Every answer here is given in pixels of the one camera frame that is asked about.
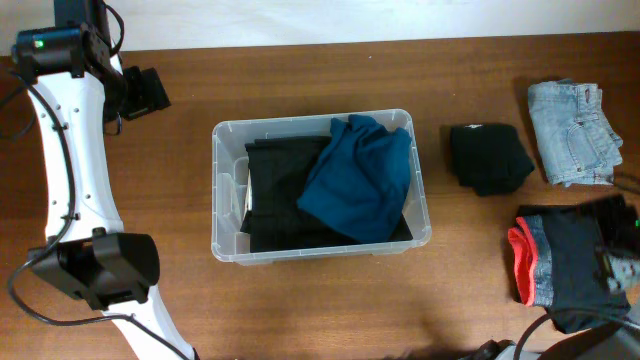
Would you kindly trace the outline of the black garment with tag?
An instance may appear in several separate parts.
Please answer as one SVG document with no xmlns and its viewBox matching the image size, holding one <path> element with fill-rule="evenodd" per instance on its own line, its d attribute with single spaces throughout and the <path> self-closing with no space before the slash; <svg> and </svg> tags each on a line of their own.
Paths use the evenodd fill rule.
<svg viewBox="0 0 640 360">
<path fill-rule="evenodd" d="M 258 139 L 246 144 L 251 208 L 241 229 L 250 236 L 252 252 L 368 245 L 332 230 L 297 207 L 307 177 L 330 140 L 330 136 L 303 136 Z M 411 237 L 402 214 L 387 242 Z"/>
</svg>

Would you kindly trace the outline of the blue cloth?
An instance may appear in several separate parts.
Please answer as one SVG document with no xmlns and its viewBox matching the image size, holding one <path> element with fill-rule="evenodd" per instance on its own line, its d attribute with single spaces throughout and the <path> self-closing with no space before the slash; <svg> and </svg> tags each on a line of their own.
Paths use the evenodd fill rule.
<svg viewBox="0 0 640 360">
<path fill-rule="evenodd" d="M 357 114 L 333 118 L 330 133 L 297 207 L 359 243 L 389 241 L 411 182 L 410 134 Z"/>
</svg>

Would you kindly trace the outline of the black shorts with red trim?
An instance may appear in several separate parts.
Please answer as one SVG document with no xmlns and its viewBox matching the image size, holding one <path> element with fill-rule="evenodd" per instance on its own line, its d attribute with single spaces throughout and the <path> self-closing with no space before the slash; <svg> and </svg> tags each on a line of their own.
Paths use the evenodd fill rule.
<svg viewBox="0 0 640 360">
<path fill-rule="evenodd" d="M 514 254 L 517 299 L 527 307 L 557 311 L 556 330 L 571 334 L 605 324 L 601 319 L 570 314 L 589 309 L 623 317 L 631 310 L 625 292 L 605 288 L 596 248 L 602 244 L 597 221 L 569 208 L 522 206 L 507 232 Z"/>
</svg>

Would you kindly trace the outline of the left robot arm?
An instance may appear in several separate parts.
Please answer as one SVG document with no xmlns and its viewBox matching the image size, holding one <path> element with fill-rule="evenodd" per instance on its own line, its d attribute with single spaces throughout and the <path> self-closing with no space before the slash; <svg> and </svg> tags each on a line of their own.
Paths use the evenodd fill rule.
<svg viewBox="0 0 640 360">
<path fill-rule="evenodd" d="M 55 23 L 18 33 L 14 76 L 41 131 L 48 186 L 46 243 L 25 268 L 112 322 L 141 359 L 193 359 L 159 293 L 154 240 L 128 233 L 112 195 L 105 126 L 165 109 L 154 69 L 124 67 L 102 1 L 58 1 Z"/>
</svg>

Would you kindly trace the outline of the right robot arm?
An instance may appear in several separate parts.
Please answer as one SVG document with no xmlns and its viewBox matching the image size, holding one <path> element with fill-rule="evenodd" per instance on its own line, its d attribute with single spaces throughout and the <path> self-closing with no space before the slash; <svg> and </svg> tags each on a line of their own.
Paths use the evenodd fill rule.
<svg viewBox="0 0 640 360">
<path fill-rule="evenodd" d="M 544 359 L 637 359 L 639 305 L 626 290 L 639 284 L 639 219 L 621 195 L 577 206 L 544 207 L 551 247 L 553 300 L 546 311 L 568 336 Z"/>
</svg>

